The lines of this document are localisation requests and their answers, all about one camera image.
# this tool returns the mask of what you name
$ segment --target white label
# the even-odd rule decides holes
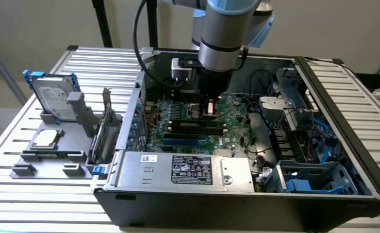
[[[140,161],[141,162],[151,162],[151,163],[156,163],[157,160],[157,155],[148,155],[148,154],[143,154],[140,157]]]
[[[41,86],[39,90],[52,115],[60,120],[76,120],[72,105],[67,101],[67,94],[64,90],[47,86]]]

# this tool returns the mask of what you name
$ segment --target circuit board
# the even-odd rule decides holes
[[[159,100],[147,112],[148,121],[148,143],[147,152],[165,152],[163,143],[164,134],[168,133],[171,120],[187,120],[197,115],[197,103],[173,102]],[[244,147],[240,139],[245,142],[251,138],[251,126],[245,122],[247,108],[240,98],[235,95],[221,95],[216,103],[216,122],[224,122],[225,130],[221,135],[203,135],[199,137],[199,144],[195,146],[168,145],[172,153],[215,154],[216,149],[231,151],[233,157],[245,157]]]

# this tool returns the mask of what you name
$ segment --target metal workbench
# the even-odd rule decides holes
[[[353,129],[360,133],[363,143],[380,166],[380,134],[368,136],[365,127],[380,128],[380,105],[376,99],[363,92],[357,81],[344,70],[329,64],[313,64],[312,69],[320,77],[336,104],[344,112]],[[139,72],[132,50],[83,48],[65,51],[52,73],[75,71],[79,84],[85,93],[87,105],[96,113],[103,111],[103,87],[112,88],[112,107],[125,113],[133,80]],[[332,77],[341,85],[324,81]],[[348,98],[359,98],[349,104]],[[176,230],[123,228],[112,225],[89,188],[91,180],[13,180],[11,167],[20,159],[36,128],[39,127],[41,107],[31,97],[12,123],[0,137],[0,230],[24,232],[176,232]],[[365,125],[353,124],[355,118],[367,120]],[[336,228],[335,233],[380,232],[380,217],[356,218]]]

